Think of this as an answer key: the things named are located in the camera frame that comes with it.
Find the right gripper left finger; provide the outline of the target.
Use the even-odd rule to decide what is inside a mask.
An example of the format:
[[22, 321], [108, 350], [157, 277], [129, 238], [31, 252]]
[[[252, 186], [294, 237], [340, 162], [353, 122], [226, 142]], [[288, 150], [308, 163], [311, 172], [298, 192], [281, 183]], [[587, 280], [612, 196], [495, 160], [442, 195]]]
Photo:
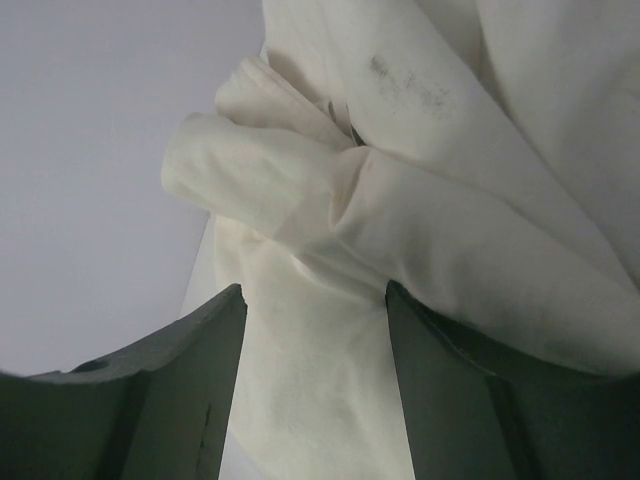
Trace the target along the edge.
[[69, 372], [1, 377], [5, 479], [215, 479], [247, 307], [231, 285]]

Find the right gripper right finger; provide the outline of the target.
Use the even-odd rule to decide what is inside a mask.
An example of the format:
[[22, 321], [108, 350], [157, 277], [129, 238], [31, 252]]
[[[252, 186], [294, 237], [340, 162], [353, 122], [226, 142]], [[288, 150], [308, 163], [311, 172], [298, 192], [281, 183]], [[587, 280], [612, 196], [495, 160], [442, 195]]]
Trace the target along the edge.
[[518, 352], [386, 289], [419, 479], [635, 479], [639, 378], [598, 377]]

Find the cream white t shirt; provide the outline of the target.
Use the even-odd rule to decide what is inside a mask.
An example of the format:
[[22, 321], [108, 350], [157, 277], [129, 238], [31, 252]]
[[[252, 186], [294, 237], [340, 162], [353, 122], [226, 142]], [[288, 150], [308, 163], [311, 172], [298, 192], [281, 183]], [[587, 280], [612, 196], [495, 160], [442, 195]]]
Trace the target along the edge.
[[229, 429], [265, 479], [419, 479], [386, 289], [639, 378], [639, 5], [266, 1], [164, 188], [247, 304]]

